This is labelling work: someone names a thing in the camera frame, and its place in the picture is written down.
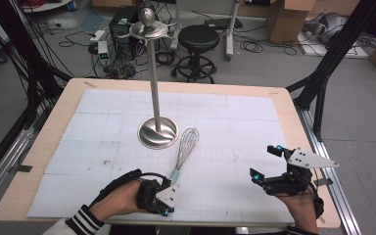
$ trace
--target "electronic equipment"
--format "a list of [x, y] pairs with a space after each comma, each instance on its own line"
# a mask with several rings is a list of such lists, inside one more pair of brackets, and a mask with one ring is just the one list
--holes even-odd
[[94, 36], [92, 36], [90, 38], [90, 42], [97, 42], [97, 41], [99, 41], [105, 35], [105, 33], [106, 33], [106, 31], [104, 31], [104, 30], [97, 30], [94, 33]]
[[[231, 18], [206, 20], [205, 24], [210, 26], [214, 30], [224, 30], [230, 27], [230, 21], [231, 21]], [[243, 26], [243, 23], [241, 23], [240, 20], [236, 18], [236, 21], [234, 22], [234, 28], [239, 28], [242, 26]]]
[[347, 18], [337, 13], [321, 13], [316, 18], [305, 21], [302, 31], [316, 36], [322, 44], [330, 45], [346, 22]]
[[310, 182], [312, 178], [311, 168], [337, 167], [338, 163], [329, 159], [322, 158], [312, 152], [304, 151], [301, 148], [288, 150], [281, 146], [267, 146], [267, 152], [277, 157], [284, 156], [287, 167], [286, 172], [277, 177], [265, 178], [264, 174], [250, 168], [250, 177], [252, 182], [263, 188], [267, 195], [278, 195], [286, 193], [290, 196], [304, 192], [310, 187], [313, 194], [313, 205], [316, 218], [323, 214], [323, 200], [317, 194], [315, 188]]
[[133, 60], [136, 57], [136, 45], [138, 40], [132, 37], [118, 38], [128, 34], [130, 24], [139, 22], [138, 8], [135, 6], [120, 6], [109, 23], [109, 29], [115, 48], [118, 54], [124, 53]]
[[100, 58], [100, 64], [102, 65], [102, 67], [105, 67], [109, 63], [108, 42], [98, 41], [97, 43], [97, 54]]

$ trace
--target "power strip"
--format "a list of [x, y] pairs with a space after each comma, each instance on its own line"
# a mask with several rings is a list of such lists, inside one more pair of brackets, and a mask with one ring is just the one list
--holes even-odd
[[102, 65], [102, 67], [107, 66], [109, 63], [109, 51], [107, 41], [97, 42], [97, 53], [99, 54], [100, 64]]
[[103, 35], [105, 35], [105, 32], [104, 30], [97, 30], [94, 35], [96, 35], [95, 37], [91, 37], [90, 38], [90, 42], [98, 42], [102, 37]]

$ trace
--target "metal stand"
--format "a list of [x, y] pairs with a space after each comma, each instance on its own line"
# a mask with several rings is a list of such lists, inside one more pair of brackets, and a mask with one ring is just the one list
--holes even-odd
[[321, 124], [328, 79], [374, 16], [376, 1], [361, 0], [316, 70], [310, 76], [286, 87], [289, 92], [304, 88], [299, 97], [294, 99], [295, 105], [302, 110], [309, 110], [310, 103], [317, 97], [313, 132], [318, 141], [322, 141]]
[[180, 0], [175, 0], [175, 17], [176, 17], [176, 26], [175, 31], [173, 32], [172, 41], [170, 42], [170, 50], [174, 51], [178, 47], [178, 35], [181, 32], [181, 9], [179, 5]]
[[[322, 142], [317, 140], [313, 129], [313, 117], [310, 111], [297, 110], [298, 115], [302, 122], [304, 123], [304, 128], [306, 131], [307, 138], [312, 146], [315, 154], [329, 159], [326, 147]], [[358, 223], [356, 222], [355, 216], [353, 215], [353, 210], [350, 207], [350, 203], [345, 196], [344, 190], [341, 186], [338, 175], [335, 169], [332, 167], [321, 168], [323, 177], [331, 179], [334, 183], [328, 185], [329, 193], [335, 203], [335, 207], [342, 221], [342, 226], [345, 228], [347, 235], [361, 235]]]
[[231, 57], [233, 57], [233, 29], [234, 29], [234, 23], [236, 22], [237, 18], [237, 11], [239, 9], [240, 0], [234, 0], [234, 8], [233, 12], [231, 14], [231, 20], [230, 20], [230, 27], [227, 31], [227, 44], [226, 44], [226, 55], [227, 55], [227, 61], [231, 61]]
[[167, 36], [168, 24], [155, 21], [155, 13], [150, 8], [140, 12], [140, 22], [134, 23], [124, 37], [135, 37], [145, 42], [148, 52], [149, 72], [151, 74], [152, 103], [154, 117], [145, 120], [138, 129], [140, 142], [151, 149], [163, 149], [173, 144], [178, 137], [178, 126], [168, 117], [161, 117], [158, 98], [157, 68], [154, 40]]
[[151, 74], [152, 102], [154, 117], [145, 120], [139, 127], [140, 142], [151, 149], [163, 149], [175, 142], [178, 137], [178, 126], [168, 117], [161, 117], [158, 98], [157, 70], [155, 66], [155, 45], [153, 40], [147, 42], [148, 64]]

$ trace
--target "sleeve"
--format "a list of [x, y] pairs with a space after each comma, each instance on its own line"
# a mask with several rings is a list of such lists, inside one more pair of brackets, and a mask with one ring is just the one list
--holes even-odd
[[76, 235], [75, 232], [66, 225], [66, 219], [62, 218], [58, 220], [53, 226], [51, 226], [42, 235]]
[[90, 235], [95, 234], [104, 224], [83, 205], [72, 218], [60, 219], [43, 235]]

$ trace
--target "black stool seat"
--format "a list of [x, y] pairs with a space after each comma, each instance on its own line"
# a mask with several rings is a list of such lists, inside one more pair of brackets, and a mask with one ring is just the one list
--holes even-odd
[[186, 49], [204, 53], [218, 45], [219, 36], [215, 30], [207, 25], [190, 25], [184, 27], [178, 36], [179, 43]]
[[209, 78], [214, 84], [212, 74], [216, 72], [215, 64], [201, 54], [214, 49], [219, 43], [219, 35], [207, 25], [190, 25], [182, 28], [178, 35], [179, 43], [188, 49], [189, 56], [182, 58], [171, 71], [172, 76], [176, 72], [191, 80]]

